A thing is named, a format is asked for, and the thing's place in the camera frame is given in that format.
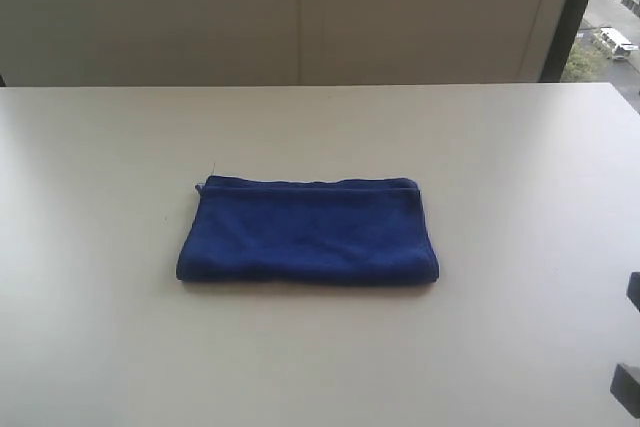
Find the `blue microfibre towel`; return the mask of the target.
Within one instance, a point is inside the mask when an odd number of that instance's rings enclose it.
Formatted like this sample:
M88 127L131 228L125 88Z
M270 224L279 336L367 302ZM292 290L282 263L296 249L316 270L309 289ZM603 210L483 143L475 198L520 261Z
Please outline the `blue microfibre towel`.
M180 251L182 282L421 287L439 263L417 183L211 176Z

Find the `dark window frame post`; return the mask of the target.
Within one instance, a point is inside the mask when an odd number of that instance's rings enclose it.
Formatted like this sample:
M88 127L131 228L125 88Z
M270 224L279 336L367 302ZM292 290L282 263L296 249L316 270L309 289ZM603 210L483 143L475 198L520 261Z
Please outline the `dark window frame post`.
M560 81L589 0L565 0L539 76L540 83Z

